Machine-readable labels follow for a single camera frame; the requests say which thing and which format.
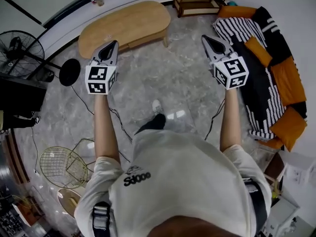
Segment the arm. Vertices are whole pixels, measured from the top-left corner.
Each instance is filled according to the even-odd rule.
[[[118,142],[115,136],[108,98],[96,95],[94,103],[94,139],[96,157],[106,156],[120,163]]]
[[[237,90],[226,90],[224,116],[221,129],[220,150],[232,145],[241,145],[241,130]]]
[[[86,237],[94,236],[92,213],[94,206],[101,201],[111,204],[108,191],[111,185],[123,174],[120,164],[112,158],[99,157],[94,173],[85,187],[85,193],[75,210],[75,219],[81,233]]]

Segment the oval table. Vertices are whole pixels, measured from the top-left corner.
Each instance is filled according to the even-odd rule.
[[[88,25],[80,34],[79,53],[90,59],[94,50],[117,40],[119,50],[133,48],[156,39],[167,47],[171,17],[159,2],[144,1],[112,12]]]
[[[57,192],[57,198],[61,207],[73,218],[75,217],[75,209],[84,193],[84,187],[76,188],[76,191],[61,188]]]

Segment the white box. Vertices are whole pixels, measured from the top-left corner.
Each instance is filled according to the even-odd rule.
[[[116,66],[85,66],[85,86],[89,94],[109,94],[117,79]]]
[[[233,89],[246,84],[249,71],[241,56],[216,62],[213,66],[215,78],[226,89]]]

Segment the black strap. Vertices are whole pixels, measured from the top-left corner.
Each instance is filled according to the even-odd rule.
[[[110,205],[104,201],[94,206],[92,227],[95,237],[110,237],[110,209]]]
[[[244,178],[243,181],[252,200],[257,222],[256,233],[259,233],[268,218],[265,199],[258,183],[254,182],[251,178]]]

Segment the wooden coffee table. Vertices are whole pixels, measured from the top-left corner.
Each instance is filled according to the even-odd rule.
[[[159,2],[140,2],[100,18],[80,34],[79,52],[90,59],[94,50],[111,40],[117,40],[119,50],[133,48],[156,39],[167,47],[167,27],[170,14]]]

